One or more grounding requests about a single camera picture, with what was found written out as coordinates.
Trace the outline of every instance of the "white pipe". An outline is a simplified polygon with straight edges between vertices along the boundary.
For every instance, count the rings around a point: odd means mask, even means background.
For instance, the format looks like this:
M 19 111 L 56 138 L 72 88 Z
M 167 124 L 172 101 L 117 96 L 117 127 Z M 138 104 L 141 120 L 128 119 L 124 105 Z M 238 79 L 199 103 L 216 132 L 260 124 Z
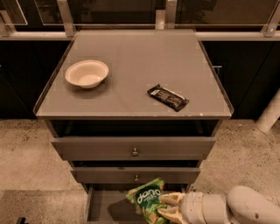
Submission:
M 273 97 L 268 107 L 262 112 L 262 115 L 255 122 L 256 126 L 263 132 L 268 132 L 273 124 L 280 117 L 280 89 Z

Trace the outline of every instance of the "black cabinet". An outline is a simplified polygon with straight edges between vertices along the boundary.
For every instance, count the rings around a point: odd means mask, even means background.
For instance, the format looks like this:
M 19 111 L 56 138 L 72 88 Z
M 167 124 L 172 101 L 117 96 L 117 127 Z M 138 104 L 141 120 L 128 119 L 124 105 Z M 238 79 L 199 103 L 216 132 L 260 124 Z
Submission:
M 35 118 L 34 105 L 67 41 L 0 41 L 0 119 Z
M 280 43 L 203 42 L 234 106 L 235 119 L 257 119 L 280 87 Z

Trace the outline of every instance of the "open drawer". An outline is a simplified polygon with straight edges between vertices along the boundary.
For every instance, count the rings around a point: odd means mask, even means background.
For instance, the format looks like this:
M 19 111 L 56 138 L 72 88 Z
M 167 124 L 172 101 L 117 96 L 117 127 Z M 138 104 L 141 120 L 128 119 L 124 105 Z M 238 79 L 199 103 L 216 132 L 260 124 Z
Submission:
M 146 224 L 140 211 L 126 199 L 128 190 L 137 185 L 89 185 L 84 223 Z M 183 185 L 164 185 L 164 193 L 184 191 Z

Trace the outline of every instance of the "chip bag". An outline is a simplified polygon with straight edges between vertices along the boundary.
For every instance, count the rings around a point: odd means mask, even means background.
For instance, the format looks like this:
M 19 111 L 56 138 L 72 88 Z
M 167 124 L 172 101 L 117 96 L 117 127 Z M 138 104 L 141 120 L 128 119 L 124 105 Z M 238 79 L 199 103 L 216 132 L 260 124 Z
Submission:
M 150 224 L 170 223 L 158 214 L 158 208 L 167 207 L 167 205 L 161 204 L 158 199 L 162 194 L 164 184 L 165 182 L 161 178 L 156 178 L 145 185 L 129 190 L 126 194 L 126 198 L 140 208 L 144 218 Z

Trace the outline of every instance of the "gray cabinet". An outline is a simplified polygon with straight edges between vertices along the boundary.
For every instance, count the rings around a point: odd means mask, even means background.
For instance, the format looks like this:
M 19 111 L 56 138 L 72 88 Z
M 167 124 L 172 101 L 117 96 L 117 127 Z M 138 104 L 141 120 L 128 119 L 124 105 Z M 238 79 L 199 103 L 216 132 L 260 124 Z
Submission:
M 106 63 L 105 82 L 88 90 L 67 84 L 65 71 L 81 60 Z M 139 221 L 123 197 L 129 189 L 158 177 L 166 191 L 196 180 L 233 112 L 206 62 L 193 31 L 79 32 L 36 115 L 88 192 L 86 221 Z M 149 97 L 158 83 L 190 102 L 176 112 Z M 128 209 L 134 218 L 122 217 Z

